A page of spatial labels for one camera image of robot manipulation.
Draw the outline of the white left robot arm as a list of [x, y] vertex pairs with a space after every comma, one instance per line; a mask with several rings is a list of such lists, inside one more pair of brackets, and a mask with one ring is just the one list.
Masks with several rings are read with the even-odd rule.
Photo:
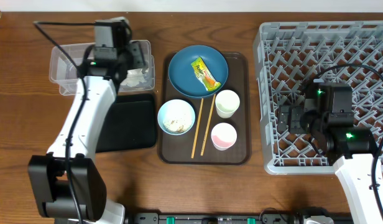
[[54, 143], [33, 155], [27, 171], [40, 216], [73, 223], [124, 223], [126, 209], [107, 197], [95, 166], [105, 117], [130, 70], [145, 67], [144, 54], [125, 17], [92, 23], [95, 42], [75, 64], [72, 107]]

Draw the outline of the light blue bowl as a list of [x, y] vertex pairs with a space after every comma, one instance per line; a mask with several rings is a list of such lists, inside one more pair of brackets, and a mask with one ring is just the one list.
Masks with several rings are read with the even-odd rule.
[[157, 122], [167, 134], [178, 136], [188, 132], [195, 123], [195, 110], [185, 100], [169, 100], [159, 109]]

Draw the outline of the pile of rice leftovers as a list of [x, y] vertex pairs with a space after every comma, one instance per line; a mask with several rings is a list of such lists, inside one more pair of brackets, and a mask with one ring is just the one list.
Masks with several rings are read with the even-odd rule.
[[182, 134], [190, 129], [193, 116], [188, 110], [168, 111], [163, 119], [164, 129], [172, 134]]

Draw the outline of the yellow green snack wrapper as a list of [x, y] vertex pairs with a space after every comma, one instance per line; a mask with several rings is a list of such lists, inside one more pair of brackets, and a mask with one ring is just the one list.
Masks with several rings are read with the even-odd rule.
[[196, 78], [203, 84], [206, 91], [215, 91], [221, 86], [221, 83], [212, 76], [201, 57], [192, 62], [191, 66]]

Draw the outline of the white tissue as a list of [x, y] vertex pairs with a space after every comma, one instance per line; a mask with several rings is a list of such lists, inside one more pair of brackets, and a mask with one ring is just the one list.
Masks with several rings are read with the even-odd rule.
[[147, 85], [147, 68], [137, 68], [129, 70], [127, 77], [120, 84], [123, 88], [144, 88]]

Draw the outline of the white cup pink inside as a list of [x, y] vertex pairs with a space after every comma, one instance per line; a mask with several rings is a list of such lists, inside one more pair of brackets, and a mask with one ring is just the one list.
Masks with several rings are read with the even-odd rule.
[[236, 129], [229, 123], [219, 123], [211, 131], [212, 143], [219, 151], [225, 151], [232, 147], [237, 136]]

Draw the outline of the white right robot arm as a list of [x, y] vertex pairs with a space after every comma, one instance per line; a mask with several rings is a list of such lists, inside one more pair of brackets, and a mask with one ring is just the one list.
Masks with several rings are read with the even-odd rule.
[[302, 105], [281, 105], [281, 130], [307, 134], [325, 156], [345, 192], [354, 223], [383, 223], [381, 147], [372, 131], [354, 125], [353, 89], [344, 83], [312, 83]]

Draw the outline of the white cup green inside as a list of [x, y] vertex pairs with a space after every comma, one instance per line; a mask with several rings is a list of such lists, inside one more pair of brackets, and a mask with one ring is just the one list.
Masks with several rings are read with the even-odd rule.
[[216, 95], [215, 107], [219, 117], [230, 118], [240, 105], [238, 94], [232, 90], [223, 90]]

